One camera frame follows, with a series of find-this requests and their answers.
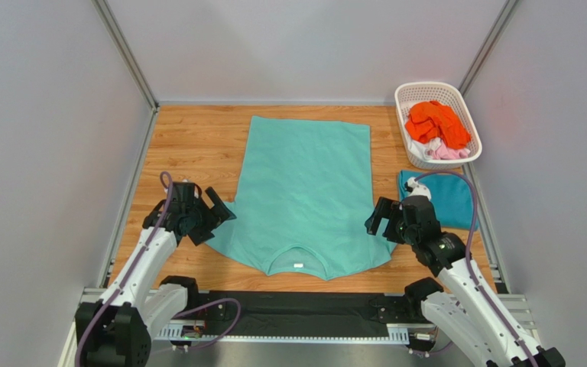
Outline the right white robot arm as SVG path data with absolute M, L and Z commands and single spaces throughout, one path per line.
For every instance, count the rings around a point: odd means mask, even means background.
M 402 201 L 380 197 L 365 222 L 374 235 L 412 248 L 432 277 L 409 284 L 407 310 L 433 323 L 476 366 L 564 366 L 557 348 L 546 349 L 513 317 L 485 282 L 467 245 L 445 232 L 425 196 Z

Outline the teal green t shirt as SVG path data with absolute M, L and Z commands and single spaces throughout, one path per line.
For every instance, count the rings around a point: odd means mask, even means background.
M 328 281 L 389 262 L 395 247 L 365 228 L 375 208 L 367 125 L 253 117 L 228 208 L 235 219 L 208 246 L 267 275 Z

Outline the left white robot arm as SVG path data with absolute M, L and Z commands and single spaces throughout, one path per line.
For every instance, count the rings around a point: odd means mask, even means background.
M 168 276 L 151 293 L 160 270 L 184 238 L 200 245 L 215 229 L 235 219 L 212 187 L 192 182 L 163 184 L 166 198 L 146 215 L 131 257 L 95 301 L 75 313 L 76 366 L 144 366 L 159 332 L 176 318 L 227 303 L 199 302 L 196 280 Z

